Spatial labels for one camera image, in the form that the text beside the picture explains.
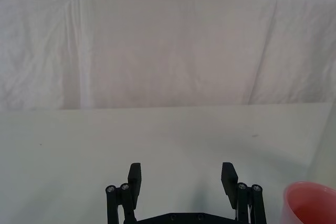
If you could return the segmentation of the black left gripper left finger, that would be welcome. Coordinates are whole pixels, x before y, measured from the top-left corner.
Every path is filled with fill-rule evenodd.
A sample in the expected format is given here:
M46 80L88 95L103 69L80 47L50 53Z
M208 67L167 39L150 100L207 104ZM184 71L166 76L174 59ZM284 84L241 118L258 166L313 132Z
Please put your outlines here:
M106 187L107 197L107 223L119 223L118 207L122 206L124 223L136 223L134 210L138 202L141 188L141 164L132 163L130 166L128 181L120 187L109 185Z

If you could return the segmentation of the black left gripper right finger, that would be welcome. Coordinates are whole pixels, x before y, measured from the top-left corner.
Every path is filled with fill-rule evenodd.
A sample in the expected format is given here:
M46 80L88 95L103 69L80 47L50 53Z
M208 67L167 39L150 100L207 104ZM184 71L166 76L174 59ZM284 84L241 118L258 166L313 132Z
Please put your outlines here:
M238 181L238 175L230 162L222 163L221 182L231 207L235 210L235 220L239 223L266 224L263 189L260 185L250 187Z

